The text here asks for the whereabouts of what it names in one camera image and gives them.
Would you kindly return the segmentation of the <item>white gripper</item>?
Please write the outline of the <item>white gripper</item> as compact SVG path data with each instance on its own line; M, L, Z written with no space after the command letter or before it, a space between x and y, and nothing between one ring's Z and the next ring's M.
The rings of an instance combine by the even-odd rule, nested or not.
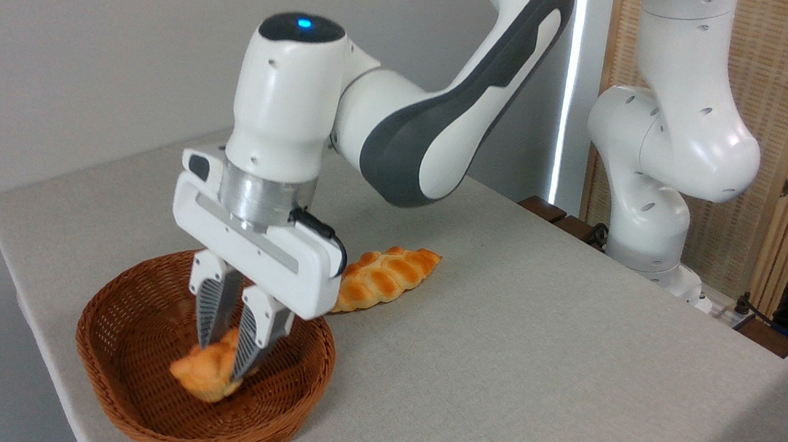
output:
M241 274L257 284L241 293L244 307L230 376L241 381L289 335L295 314L309 320L331 311L341 285L342 252L331 238L301 222L269 226L262 233L245 228L218 201L225 165L217 145L184 149L181 159L174 221L206 248L194 254L189 277L200 348L227 334Z

